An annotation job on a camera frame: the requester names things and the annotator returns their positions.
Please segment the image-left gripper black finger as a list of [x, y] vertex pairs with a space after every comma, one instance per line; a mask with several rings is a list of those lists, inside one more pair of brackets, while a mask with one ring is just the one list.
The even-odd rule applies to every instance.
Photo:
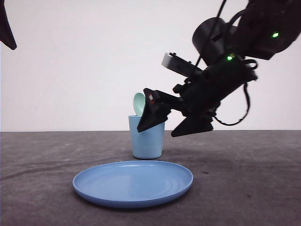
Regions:
[[0, 41], [11, 50], [15, 50], [17, 45], [8, 22], [4, 2], [0, 0]]

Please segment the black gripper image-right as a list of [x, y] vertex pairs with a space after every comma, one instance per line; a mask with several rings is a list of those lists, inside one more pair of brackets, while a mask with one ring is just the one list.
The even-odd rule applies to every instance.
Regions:
[[183, 85], [173, 88], [180, 97], [145, 88], [145, 107], [137, 131], [143, 132], [165, 122], [172, 109], [184, 112], [185, 117], [171, 132], [172, 137], [212, 131], [213, 108], [241, 85], [247, 86], [248, 82], [256, 80], [256, 68], [257, 64], [249, 66], [248, 63], [210, 65], [202, 72], [195, 71], [186, 77]]

